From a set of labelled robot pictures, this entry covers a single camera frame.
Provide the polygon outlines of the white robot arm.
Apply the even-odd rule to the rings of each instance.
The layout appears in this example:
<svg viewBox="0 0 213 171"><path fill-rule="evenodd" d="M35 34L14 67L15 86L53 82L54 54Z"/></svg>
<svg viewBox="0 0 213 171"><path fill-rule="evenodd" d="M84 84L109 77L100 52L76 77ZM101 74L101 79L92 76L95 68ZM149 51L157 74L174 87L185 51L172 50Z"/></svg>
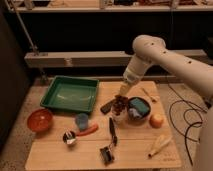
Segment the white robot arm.
<svg viewBox="0 0 213 171"><path fill-rule="evenodd" d="M175 53L160 37L137 36L119 93L126 94L154 64L175 75L211 104L200 131L192 171L213 171L213 66Z"/></svg>

